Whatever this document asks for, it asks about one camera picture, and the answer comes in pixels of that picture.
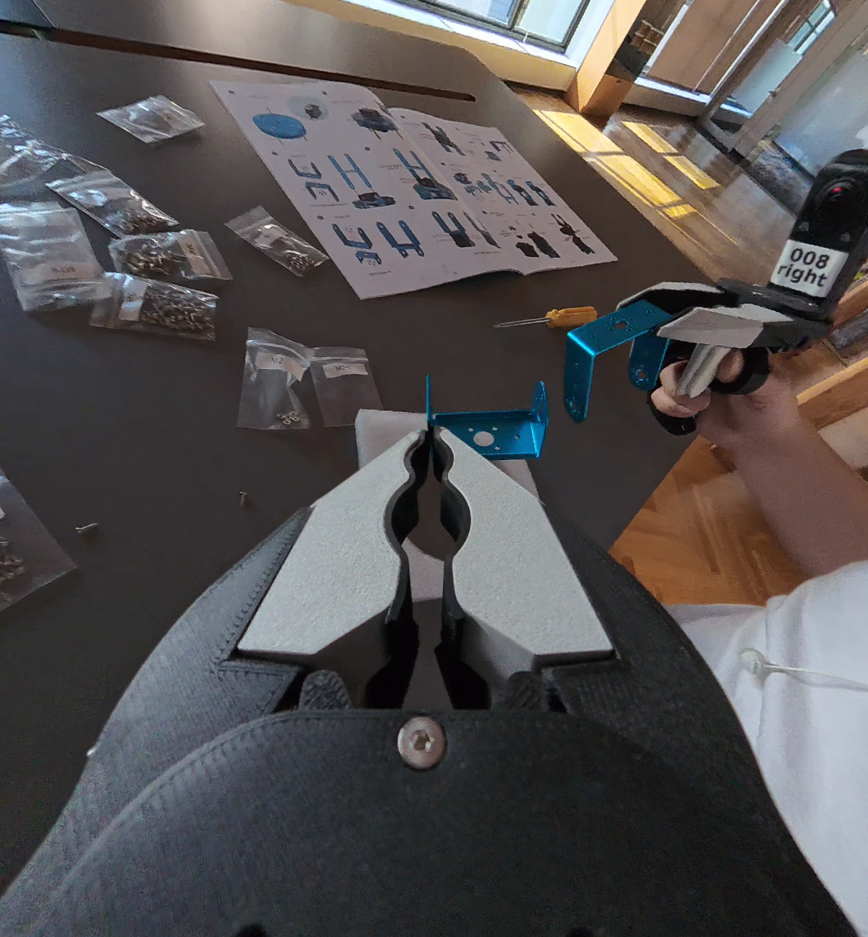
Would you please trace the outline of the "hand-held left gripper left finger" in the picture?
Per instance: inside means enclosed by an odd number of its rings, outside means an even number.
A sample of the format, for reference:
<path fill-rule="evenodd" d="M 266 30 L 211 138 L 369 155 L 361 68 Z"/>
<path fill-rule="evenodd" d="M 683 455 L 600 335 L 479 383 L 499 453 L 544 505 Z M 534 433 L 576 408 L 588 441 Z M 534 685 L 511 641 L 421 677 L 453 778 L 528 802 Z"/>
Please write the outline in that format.
<path fill-rule="evenodd" d="M 411 430 L 309 510 L 237 650 L 276 661 L 391 661 L 411 605 L 426 430 Z"/>

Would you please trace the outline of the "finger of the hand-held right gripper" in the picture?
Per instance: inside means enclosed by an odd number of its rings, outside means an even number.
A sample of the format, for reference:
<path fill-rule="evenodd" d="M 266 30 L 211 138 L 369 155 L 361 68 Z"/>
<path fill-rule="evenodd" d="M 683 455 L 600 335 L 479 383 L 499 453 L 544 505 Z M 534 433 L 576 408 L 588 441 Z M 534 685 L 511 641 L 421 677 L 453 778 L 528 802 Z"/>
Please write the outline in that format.
<path fill-rule="evenodd" d="M 768 323 L 780 321 L 781 311 L 760 305 L 695 306 L 661 325 L 656 335 L 696 345 L 751 346 Z"/>
<path fill-rule="evenodd" d="M 621 300 L 615 321 L 666 323 L 693 308 L 733 308 L 736 295 L 703 283 L 658 283 Z"/>

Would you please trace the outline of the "blue long U bracket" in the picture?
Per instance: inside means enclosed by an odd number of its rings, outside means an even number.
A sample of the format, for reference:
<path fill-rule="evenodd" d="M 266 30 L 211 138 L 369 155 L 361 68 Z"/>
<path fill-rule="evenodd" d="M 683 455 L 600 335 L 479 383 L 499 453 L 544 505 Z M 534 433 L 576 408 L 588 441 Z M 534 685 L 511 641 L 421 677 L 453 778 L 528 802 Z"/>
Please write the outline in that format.
<path fill-rule="evenodd" d="M 564 406 L 573 421 L 590 411 L 593 373 L 598 356 L 630 343 L 628 376 L 635 388 L 653 391 L 663 371 L 670 338 L 660 328 L 671 313 L 650 300 L 633 300 L 625 308 L 571 330 L 566 336 Z"/>

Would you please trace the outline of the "blue short U bracket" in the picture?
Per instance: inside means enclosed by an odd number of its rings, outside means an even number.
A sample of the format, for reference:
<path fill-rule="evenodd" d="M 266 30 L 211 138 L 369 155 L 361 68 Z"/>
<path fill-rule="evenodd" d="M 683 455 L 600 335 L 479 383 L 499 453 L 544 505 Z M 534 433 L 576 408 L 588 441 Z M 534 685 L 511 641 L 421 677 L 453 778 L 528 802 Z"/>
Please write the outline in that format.
<path fill-rule="evenodd" d="M 493 411 L 434 411 L 426 376 L 428 425 L 453 431 L 491 461 L 539 458 L 548 433 L 548 393 L 538 381 L 529 408 Z"/>

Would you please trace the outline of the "dark grey desk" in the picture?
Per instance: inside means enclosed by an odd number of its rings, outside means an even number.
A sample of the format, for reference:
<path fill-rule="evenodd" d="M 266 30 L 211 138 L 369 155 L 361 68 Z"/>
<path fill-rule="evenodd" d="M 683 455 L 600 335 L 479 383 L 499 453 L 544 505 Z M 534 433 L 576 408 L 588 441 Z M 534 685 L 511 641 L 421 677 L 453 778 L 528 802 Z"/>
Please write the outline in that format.
<path fill-rule="evenodd" d="M 0 31 L 0 111 L 120 175 L 232 270 L 216 343 L 92 328 L 82 310 L 25 315 L 0 256 L 0 468 L 77 568 L 0 611 L 0 892 L 72 793 L 115 702 L 177 616 L 294 510 L 356 468 L 347 428 L 237 426 L 246 330 L 369 351 L 384 406 L 521 406 L 536 380 L 551 426 L 539 491 L 601 545 L 683 451 L 626 378 L 596 370 L 591 415 L 561 403 L 563 338 L 494 323 L 613 305 L 701 271 L 471 53 L 267 1 L 40 1 L 52 33 Z M 264 205 L 312 238 L 217 100 L 212 80 L 351 78 L 391 106 L 491 125 L 615 251 L 616 263 L 498 273 L 359 300 L 332 263 L 296 278 L 224 223 Z M 97 113 L 166 95 L 206 126 L 144 143 Z M 242 508 L 239 493 L 251 495 Z M 74 528 L 97 521 L 95 535 Z"/>

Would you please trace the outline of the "person's right hand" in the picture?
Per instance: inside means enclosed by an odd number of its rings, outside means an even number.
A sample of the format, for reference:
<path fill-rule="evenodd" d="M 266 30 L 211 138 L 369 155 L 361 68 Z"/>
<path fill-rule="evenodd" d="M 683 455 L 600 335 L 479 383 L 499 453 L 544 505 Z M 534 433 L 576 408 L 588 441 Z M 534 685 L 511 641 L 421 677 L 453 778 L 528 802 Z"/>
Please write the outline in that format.
<path fill-rule="evenodd" d="M 778 358 L 771 361 L 765 383 L 748 395 L 715 390 L 683 395 L 680 380 L 686 361 L 678 361 L 663 368 L 651 403 L 658 415 L 693 420 L 695 431 L 721 448 L 733 463 L 743 456 L 810 461 L 832 455 L 827 440 L 803 418 L 788 371 Z"/>

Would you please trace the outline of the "white foam sheet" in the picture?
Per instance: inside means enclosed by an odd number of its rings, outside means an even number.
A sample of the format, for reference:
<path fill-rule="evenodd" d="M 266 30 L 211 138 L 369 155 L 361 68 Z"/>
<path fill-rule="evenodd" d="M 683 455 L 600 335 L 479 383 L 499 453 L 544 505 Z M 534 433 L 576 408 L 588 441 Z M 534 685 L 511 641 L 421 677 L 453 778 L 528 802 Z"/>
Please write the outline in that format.
<path fill-rule="evenodd" d="M 428 428 L 428 418 L 418 411 L 389 411 L 361 408 L 356 421 L 356 448 L 357 463 L 364 466 L 383 451 L 396 445 L 411 430 Z M 538 498 L 538 486 L 526 460 L 494 461 L 494 466 L 516 480 L 523 488 Z M 413 601 L 439 600 L 443 596 L 444 561 L 413 543 L 404 540 L 404 553 L 409 561 L 409 578 L 413 586 Z"/>

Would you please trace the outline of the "assembly instruction booklet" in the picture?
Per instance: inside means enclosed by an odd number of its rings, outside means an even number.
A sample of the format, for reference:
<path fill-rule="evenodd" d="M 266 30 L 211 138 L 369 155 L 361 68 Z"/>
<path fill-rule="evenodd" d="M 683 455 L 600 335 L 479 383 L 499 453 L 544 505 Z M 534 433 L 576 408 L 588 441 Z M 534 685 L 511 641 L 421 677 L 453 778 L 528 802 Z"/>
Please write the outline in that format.
<path fill-rule="evenodd" d="M 494 126 L 337 81 L 211 86 L 359 298 L 616 261 Z"/>

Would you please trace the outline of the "large zip bag of screws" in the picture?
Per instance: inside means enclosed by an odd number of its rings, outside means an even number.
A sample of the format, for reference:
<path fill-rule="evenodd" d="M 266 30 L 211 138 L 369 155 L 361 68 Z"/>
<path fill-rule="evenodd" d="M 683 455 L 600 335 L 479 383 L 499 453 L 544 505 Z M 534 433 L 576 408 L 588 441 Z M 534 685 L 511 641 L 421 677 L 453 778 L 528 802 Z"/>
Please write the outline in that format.
<path fill-rule="evenodd" d="M 216 340 L 216 295 L 124 273 L 109 273 L 105 280 L 109 296 L 94 305 L 90 326 L 194 341 Z"/>

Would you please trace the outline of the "zip bag of dark screws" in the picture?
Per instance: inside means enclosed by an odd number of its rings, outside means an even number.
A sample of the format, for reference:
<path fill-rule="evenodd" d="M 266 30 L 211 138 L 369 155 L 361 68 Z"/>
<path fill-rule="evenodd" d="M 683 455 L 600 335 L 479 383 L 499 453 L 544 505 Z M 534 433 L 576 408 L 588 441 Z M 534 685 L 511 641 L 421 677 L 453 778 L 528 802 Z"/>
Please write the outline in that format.
<path fill-rule="evenodd" d="M 0 611 L 75 566 L 0 468 Z"/>

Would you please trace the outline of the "zip bag of silver screws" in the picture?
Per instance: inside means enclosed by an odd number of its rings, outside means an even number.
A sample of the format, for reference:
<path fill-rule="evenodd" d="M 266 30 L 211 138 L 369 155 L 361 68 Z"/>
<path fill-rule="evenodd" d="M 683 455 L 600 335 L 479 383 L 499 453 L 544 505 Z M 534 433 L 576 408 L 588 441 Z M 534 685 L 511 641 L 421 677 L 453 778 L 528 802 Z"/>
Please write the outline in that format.
<path fill-rule="evenodd" d="M 117 273 L 182 286 L 232 280 L 226 260 L 206 230 L 129 235 L 112 240 L 109 253 Z"/>

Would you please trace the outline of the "clear zip bag white label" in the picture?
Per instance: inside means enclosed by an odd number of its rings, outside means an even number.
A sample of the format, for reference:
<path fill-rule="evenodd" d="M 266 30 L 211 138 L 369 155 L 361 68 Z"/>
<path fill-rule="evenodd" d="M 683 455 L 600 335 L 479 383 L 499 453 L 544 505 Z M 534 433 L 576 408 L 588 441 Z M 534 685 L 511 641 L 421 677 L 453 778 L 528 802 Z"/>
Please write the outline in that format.
<path fill-rule="evenodd" d="M 0 203 L 0 251 L 25 313 L 112 298 L 112 280 L 75 208 L 57 201 Z"/>

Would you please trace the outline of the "zip bag of small nuts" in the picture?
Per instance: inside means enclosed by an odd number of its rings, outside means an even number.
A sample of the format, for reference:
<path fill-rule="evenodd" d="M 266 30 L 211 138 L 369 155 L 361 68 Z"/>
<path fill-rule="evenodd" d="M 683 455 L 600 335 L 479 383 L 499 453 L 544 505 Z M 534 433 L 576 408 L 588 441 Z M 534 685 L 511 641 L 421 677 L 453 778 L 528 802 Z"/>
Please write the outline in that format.
<path fill-rule="evenodd" d="M 87 171 L 45 185 L 117 238 L 177 230 L 181 225 L 110 170 Z"/>

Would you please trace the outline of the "yellow-handled screwdriver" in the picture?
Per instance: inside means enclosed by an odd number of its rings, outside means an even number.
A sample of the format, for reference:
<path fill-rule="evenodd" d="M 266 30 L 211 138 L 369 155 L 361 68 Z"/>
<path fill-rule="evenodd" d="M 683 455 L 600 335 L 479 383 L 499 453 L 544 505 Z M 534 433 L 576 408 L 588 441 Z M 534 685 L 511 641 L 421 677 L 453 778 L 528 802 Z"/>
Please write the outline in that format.
<path fill-rule="evenodd" d="M 536 318 L 523 318 L 523 320 L 511 320 L 511 321 L 499 321 L 494 328 L 514 328 L 514 326 L 529 326 L 529 325 L 543 325 L 549 330 L 571 330 L 591 323 L 598 318 L 598 310 L 595 306 L 569 306 L 563 310 L 549 310 L 544 315 Z"/>

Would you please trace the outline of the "wooden wall column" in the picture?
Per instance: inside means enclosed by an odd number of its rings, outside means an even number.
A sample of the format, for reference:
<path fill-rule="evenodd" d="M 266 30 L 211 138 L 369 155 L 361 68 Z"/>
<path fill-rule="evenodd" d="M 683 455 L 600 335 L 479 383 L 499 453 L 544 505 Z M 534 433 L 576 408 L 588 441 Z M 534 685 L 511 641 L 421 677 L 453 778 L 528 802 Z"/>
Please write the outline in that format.
<path fill-rule="evenodd" d="M 566 91 L 583 116 L 610 116 L 643 73 L 658 41 L 651 41 L 648 1 L 610 1 Z"/>

